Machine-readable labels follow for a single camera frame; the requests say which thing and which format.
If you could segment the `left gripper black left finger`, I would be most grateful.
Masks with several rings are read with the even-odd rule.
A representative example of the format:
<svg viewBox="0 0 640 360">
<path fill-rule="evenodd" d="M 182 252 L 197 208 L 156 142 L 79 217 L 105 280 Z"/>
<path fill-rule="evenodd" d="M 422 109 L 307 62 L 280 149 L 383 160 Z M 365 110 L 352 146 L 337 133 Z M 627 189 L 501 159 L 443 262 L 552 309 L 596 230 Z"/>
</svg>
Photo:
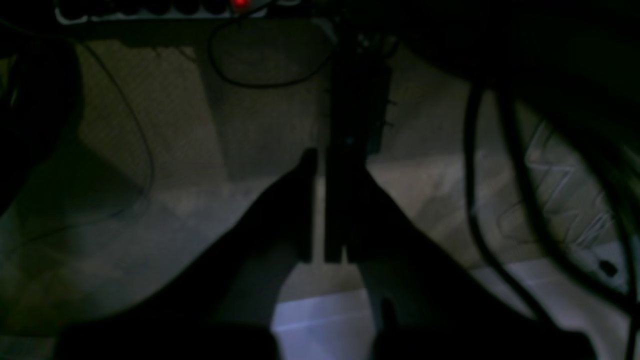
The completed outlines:
<svg viewBox="0 0 640 360">
<path fill-rule="evenodd" d="M 57 360 L 279 360 L 270 326 L 292 270 L 311 261 L 318 151 L 272 183 L 178 276 L 112 316 L 68 326 Z"/>
</svg>

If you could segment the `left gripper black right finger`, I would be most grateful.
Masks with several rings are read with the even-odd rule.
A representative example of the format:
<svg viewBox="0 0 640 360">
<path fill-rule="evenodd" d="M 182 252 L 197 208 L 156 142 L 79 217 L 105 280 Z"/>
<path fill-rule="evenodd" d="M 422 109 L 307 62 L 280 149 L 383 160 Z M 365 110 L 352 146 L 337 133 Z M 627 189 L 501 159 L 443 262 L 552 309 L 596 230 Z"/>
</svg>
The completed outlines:
<svg viewBox="0 0 640 360">
<path fill-rule="evenodd" d="M 326 153 L 325 260 L 357 266 L 373 360 L 594 360 L 588 337 L 496 298 L 421 232 L 355 150 Z"/>
</svg>

